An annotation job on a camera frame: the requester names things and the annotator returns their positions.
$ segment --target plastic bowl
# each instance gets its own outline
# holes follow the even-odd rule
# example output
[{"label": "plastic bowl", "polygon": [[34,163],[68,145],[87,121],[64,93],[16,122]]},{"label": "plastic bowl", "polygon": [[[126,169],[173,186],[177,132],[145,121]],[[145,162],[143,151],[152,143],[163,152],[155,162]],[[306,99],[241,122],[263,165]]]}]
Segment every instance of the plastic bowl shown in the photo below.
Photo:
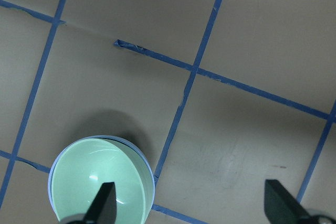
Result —
[{"label": "plastic bowl", "polygon": [[144,224],[154,202],[153,174],[143,153],[116,136],[86,137],[58,155],[48,179],[58,220],[84,214],[104,182],[116,184],[116,224]]}]

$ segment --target blue tape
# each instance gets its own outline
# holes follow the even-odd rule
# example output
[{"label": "blue tape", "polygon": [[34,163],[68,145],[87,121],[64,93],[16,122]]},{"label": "blue tape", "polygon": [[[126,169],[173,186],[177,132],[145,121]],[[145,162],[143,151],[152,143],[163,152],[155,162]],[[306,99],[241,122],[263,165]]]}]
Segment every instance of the blue tape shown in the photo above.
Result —
[{"label": "blue tape", "polygon": [[7,159],[10,159],[11,157],[11,154],[8,153],[8,152],[4,152],[4,151],[0,151],[0,156],[1,157],[4,157],[4,158],[7,158]]},{"label": "blue tape", "polygon": [[179,212],[175,212],[173,210],[170,210],[168,208],[165,208],[165,207],[161,207],[159,205],[153,205],[152,206],[152,210],[155,210],[157,212],[161,212],[165,215],[169,215],[171,217],[174,217],[176,219],[179,219],[179,220],[183,220],[185,222],[188,222],[188,223],[192,223],[192,224],[208,224],[204,221],[201,221],[201,220],[197,220],[197,219],[194,219],[192,217],[189,217],[187,215],[183,215]]},{"label": "blue tape", "polygon": [[[0,6],[5,7],[5,8],[10,8],[10,9],[13,8],[13,9],[17,9],[17,10],[23,10],[24,12],[32,15],[34,18],[38,18],[38,19],[44,20],[44,21],[49,22],[49,23],[52,23],[53,19],[54,19],[53,17],[50,17],[48,15],[36,12],[34,10],[31,10],[31,9],[28,9],[28,8],[25,8],[25,7],[22,7],[22,6],[19,6],[19,5],[12,4],[12,3],[4,1],[4,0],[0,0]],[[58,23],[59,23],[59,25],[64,24],[65,21],[59,20]]]},{"label": "blue tape", "polygon": [[326,113],[324,113],[322,111],[319,111],[319,110],[310,108],[308,106],[302,105],[300,103],[297,103],[297,102],[294,102],[294,101],[282,98],[282,97],[280,97],[278,95],[271,94],[271,93],[266,92],[264,90],[251,87],[249,85],[246,85],[246,84],[243,84],[241,82],[238,82],[238,81],[226,78],[224,76],[220,76],[219,74],[212,73],[212,72],[204,70],[202,68],[199,68],[197,73],[200,74],[200,75],[202,75],[202,76],[209,77],[209,78],[211,78],[213,80],[220,81],[221,83],[224,83],[224,84],[227,84],[227,85],[231,85],[231,86],[235,86],[235,87],[237,87],[239,89],[245,90],[245,91],[247,91],[249,93],[252,93],[252,94],[256,94],[256,95],[258,95],[260,97],[264,97],[264,98],[267,98],[269,100],[272,100],[272,101],[284,104],[286,106],[295,108],[297,110],[306,112],[308,114],[317,116],[319,118],[322,118],[322,119],[327,119],[328,118],[328,114],[326,114]]},{"label": "blue tape", "polygon": [[36,96],[36,93],[37,93],[38,86],[41,82],[43,70],[45,68],[45,65],[46,65],[46,62],[47,62],[47,59],[48,59],[48,56],[49,56],[51,45],[54,41],[57,26],[59,25],[59,21],[60,21],[60,17],[61,17],[64,5],[65,5],[65,1],[66,0],[59,0],[58,6],[57,6],[57,9],[56,9],[56,13],[55,13],[55,18],[51,22],[52,25],[51,25],[51,28],[50,28],[50,31],[49,31],[47,42],[46,42],[46,45],[44,47],[44,51],[42,53],[41,61],[38,65],[38,69],[37,69],[37,72],[36,72],[36,75],[35,75],[33,87],[32,87],[32,89],[30,91],[30,94],[29,94],[26,109],[25,109],[25,112],[24,112],[24,115],[23,115],[23,118],[22,118],[22,121],[21,121],[21,125],[19,127],[19,131],[18,131],[17,136],[16,136],[16,140],[15,140],[15,144],[14,144],[14,147],[13,147],[12,155],[9,159],[6,174],[5,174],[1,189],[0,189],[0,208],[1,208],[1,206],[3,204],[3,201],[4,201],[4,198],[5,198],[5,194],[6,194],[6,191],[7,191],[8,184],[9,184],[9,180],[10,180],[10,177],[11,177],[12,172],[13,172],[14,163],[16,161],[17,154],[18,154],[21,142],[22,142],[22,138],[23,138],[23,135],[24,135],[25,130],[26,130],[26,126],[27,126],[28,119],[29,119],[29,116],[30,116],[30,113],[31,113],[31,109],[33,108],[34,99],[35,99],[35,96]]},{"label": "blue tape", "polygon": [[166,161],[166,158],[167,158],[167,155],[168,155],[168,150],[169,150],[170,145],[171,145],[171,143],[172,143],[172,141],[174,139],[174,136],[175,136],[178,124],[179,124],[179,122],[181,120],[182,113],[183,113],[185,105],[187,103],[187,100],[188,100],[191,88],[193,86],[193,83],[194,83],[194,80],[195,80],[195,77],[196,77],[196,74],[197,74],[197,70],[198,70],[198,68],[200,66],[200,63],[201,63],[201,60],[202,60],[202,57],[203,57],[206,45],[207,45],[207,43],[209,41],[209,37],[210,37],[211,31],[212,31],[212,28],[214,26],[214,22],[215,22],[215,19],[217,17],[218,10],[219,10],[219,8],[221,6],[221,3],[222,3],[222,0],[215,0],[214,7],[213,7],[213,9],[211,11],[208,23],[207,23],[205,31],[203,33],[202,41],[201,41],[200,47],[198,48],[197,55],[195,57],[194,64],[192,66],[192,70],[191,70],[190,76],[189,76],[188,81],[186,83],[186,86],[184,88],[184,95],[183,95],[182,102],[181,102],[180,106],[178,106],[178,108],[176,110],[176,114],[174,116],[173,123],[172,123],[172,125],[170,127],[167,139],[166,139],[166,141],[164,143],[164,146],[163,146],[163,149],[162,149],[159,161],[157,163],[157,166],[156,166],[156,169],[155,169],[155,172],[154,172],[155,186],[158,184],[159,177],[160,177],[160,174],[162,172],[163,165],[164,165],[164,163]]},{"label": "blue tape", "polygon": [[41,164],[38,164],[38,163],[35,163],[35,162],[32,162],[32,161],[29,161],[25,158],[22,158],[22,157],[16,157],[15,159],[16,161],[20,161],[20,162],[24,162],[28,165],[31,165],[32,167],[34,167],[35,169],[37,170],[40,170],[41,172],[44,172],[44,173],[50,173],[50,168],[47,167],[47,166],[44,166],[44,165],[41,165]]},{"label": "blue tape", "polygon": [[174,66],[177,66],[179,68],[183,68],[183,69],[186,69],[186,70],[189,70],[189,71],[191,71],[191,69],[192,69],[192,65],[190,65],[188,63],[185,63],[185,62],[182,62],[182,61],[179,61],[179,60],[175,60],[175,59],[170,58],[166,55],[162,55],[162,54],[159,54],[157,52],[153,52],[151,50],[148,50],[146,48],[143,48],[143,47],[131,44],[131,43],[128,43],[128,42],[123,41],[123,40],[118,39],[113,44],[117,47],[125,48],[125,49],[128,49],[128,50],[137,52],[139,54],[149,56],[151,58],[169,63],[169,64],[174,65]]},{"label": "blue tape", "polygon": [[323,149],[323,146],[325,144],[325,141],[327,140],[327,137],[328,137],[328,134],[330,132],[330,129],[331,129],[331,125],[335,119],[335,116],[336,116],[336,101],[331,109],[331,112],[328,116],[328,119],[327,119],[327,122],[325,123],[326,125],[324,126],[324,129],[322,131],[322,134],[321,134],[321,137],[320,137],[320,141],[315,149],[315,152],[314,152],[314,155],[313,155],[313,158],[311,159],[311,162],[309,164],[309,167],[307,169],[307,172],[306,172],[306,175],[305,175],[305,178],[303,179],[303,182],[301,184],[301,187],[299,189],[299,192],[298,192],[298,195],[296,197],[297,201],[298,202],[301,202],[302,201],[302,198],[306,192],[306,189],[308,187],[308,184],[309,184],[309,181],[311,179],[311,176],[314,172],[314,169],[316,167],[316,164],[319,160],[319,157],[320,157],[320,154],[322,152],[322,149]]}]

